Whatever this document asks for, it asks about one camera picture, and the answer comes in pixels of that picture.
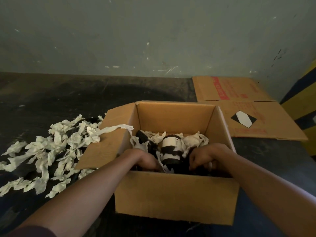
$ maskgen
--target sleeve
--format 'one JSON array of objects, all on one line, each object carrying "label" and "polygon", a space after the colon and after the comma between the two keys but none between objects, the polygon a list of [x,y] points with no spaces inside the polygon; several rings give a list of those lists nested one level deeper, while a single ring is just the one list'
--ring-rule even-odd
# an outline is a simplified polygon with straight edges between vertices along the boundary
[{"label": "sleeve", "polygon": [[41,226],[25,226],[11,231],[6,237],[56,237],[56,235]]}]

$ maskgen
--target gray wall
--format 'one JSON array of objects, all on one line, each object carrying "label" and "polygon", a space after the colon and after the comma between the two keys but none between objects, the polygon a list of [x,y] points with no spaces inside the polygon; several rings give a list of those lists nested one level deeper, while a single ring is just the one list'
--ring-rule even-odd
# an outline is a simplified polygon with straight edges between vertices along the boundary
[{"label": "gray wall", "polygon": [[316,56],[316,0],[0,0],[0,71],[253,77],[282,99]]}]

